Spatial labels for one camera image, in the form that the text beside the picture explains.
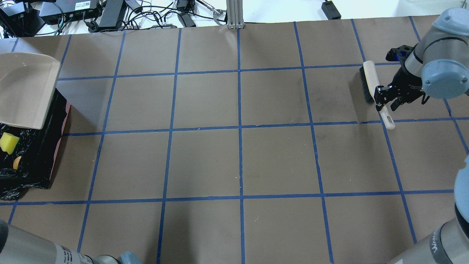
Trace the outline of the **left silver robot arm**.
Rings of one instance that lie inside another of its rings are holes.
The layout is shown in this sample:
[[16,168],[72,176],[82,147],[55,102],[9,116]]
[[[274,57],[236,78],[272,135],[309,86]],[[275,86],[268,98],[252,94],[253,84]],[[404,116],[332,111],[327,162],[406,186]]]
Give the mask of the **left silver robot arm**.
[[140,264],[132,252],[119,257],[102,254],[89,257],[48,239],[0,221],[0,262],[2,264]]

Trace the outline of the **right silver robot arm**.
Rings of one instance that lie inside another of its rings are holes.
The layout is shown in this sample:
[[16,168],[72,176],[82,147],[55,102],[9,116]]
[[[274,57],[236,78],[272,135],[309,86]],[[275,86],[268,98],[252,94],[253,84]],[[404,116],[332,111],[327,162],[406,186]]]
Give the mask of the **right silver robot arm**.
[[[388,51],[386,59],[400,68],[387,86],[380,85],[374,62],[361,69],[365,98],[375,104],[385,127],[394,129],[391,110],[421,98],[452,99],[468,94],[468,10],[452,7],[432,23],[415,46]],[[468,165],[460,169],[454,185],[455,217],[436,228],[389,264],[468,263]]]

